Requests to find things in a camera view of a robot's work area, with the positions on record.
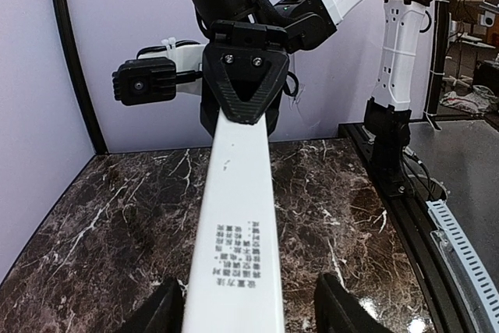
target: dark marble surface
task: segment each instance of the dark marble surface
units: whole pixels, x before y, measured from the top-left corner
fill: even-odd
[[[208,158],[208,149],[95,158],[2,284],[0,331],[114,331],[165,276],[188,285]],[[321,272],[391,330],[434,331],[350,142],[276,143],[271,160],[286,331],[314,331]]]

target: cable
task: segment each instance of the cable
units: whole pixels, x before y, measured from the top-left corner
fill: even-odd
[[[57,22],[59,38],[61,40],[62,51],[64,52],[65,63],[68,67],[69,78],[73,85],[76,101],[87,128],[90,140],[98,155],[108,153],[104,135],[102,134],[97,115],[90,98],[87,82],[83,74],[78,48],[76,46],[73,27],[67,0],[52,0],[54,4],[55,20]]]
[[[189,40],[178,41],[177,43],[175,43],[175,47],[189,46],[191,44],[200,44],[200,42],[189,41]],[[163,51],[166,51],[166,46],[163,46],[163,45],[162,46],[145,47],[145,48],[142,48],[141,50],[139,50],[139,52],[137,52],[136,58],[139,58],[139,56],[144,55],[144,54],[150,54],[153,52],[163,52]]]
[[[400,152],[400,160],[401,161],[404,160],[404,151]],[[411,185],[411,188],[412,188],[412,195],[414,196],[416,194],[416,191],[417,191],[416,185],[414,185],[414,182],[412,181],[412,179],[407,174],[407,171],[405,170],[404,165],[402,163],[400,163],[400,164],[401,164],[400,165],[400,169],[402,170],[402,174],[404,175],[405,179],[407,181],[409,181],[409,184]]]
[[[466,14],[468,15],[469,19],[471,20],[471,24],[472,25],[475,25],[476,24],[476,21],[475,19],[473,19],[473,16],[471,16],[471,13],[469,13],[469,8],[468,6],[466,5],[466,0],[463,0],[462,1],[462,6],[464,7],[465,11],[466,11]]]
[[[295,81],[295,89],[293,92],[291,92],[291,89],[289,88],[288,82],[284,85],[284,94],[288,95],[289,97],[296,97],[298,95],[299,91],[299,80],[298,77],[296,76],[295,73],[293,72],[288,72],[288,76],[291,77],[293,81]]]
[[[449,40],[452,37],[455,37],[456,35],[458,36],[458,38],[454,42],[451,42],[449,44],[449,47],[447,48],[447,51],[445,52],[445,56],[449,55],[449,52],[451,51],[451,48],[454,46],[454,44],[457,44],[462,39],[462,36],[465,33],[464,22],[462,20],[459,21],[459,22],[460,22],[460,25],[462,26],[462,31],[460,31],[461,30],[461,27],[460,27],[456,33],[452,34],[449,38],[447,38],[447,40]]]
[[[402,159],[403,163],[405,166],[411,171],[411,173],[414,175],[414,177],[418,180],[418,182],[425,188],[425,190],[428,192],[429,197],[431,200],[435,200],[434,195],[431,192],[431,188],[429,186],[426,186],[426,184],[423,182],[423,180],[417,175],[416,171],[411,167],[411,165],[403,158]]]
[[[409,146],[407,146],[407,147],[404,147],[403,154],[407,158],[409,158],[412,161],[414,161],[415,163],[417,163],[417,165],[424,171],[424,174],[426,176],[426,180],[428,182],[428,186],[432,189],[432,185],[434,185],[434,181],[430,177],[430,171],[425,166],[423,161],[418,158],[418,155],[416,155],[416,152],[414,152],[413,150],[411,150],[411,148]]]
[[[425,34],[429,29],[431,29],[431,24],[433,23],[433,18],[431,17],[430,13],[428,11],[424,11],[424,12],[428,16],[428,26],[426,28],[424,28],[423,30],[419,31],[421,34]]]
[[[196,21],[197,21],[197,26],[200,28],[201,33],[207,38],[210,39],[210,32],[208,29],[204,26],[203,19],[201,18],[201,15],[199,12],[196,10]]]

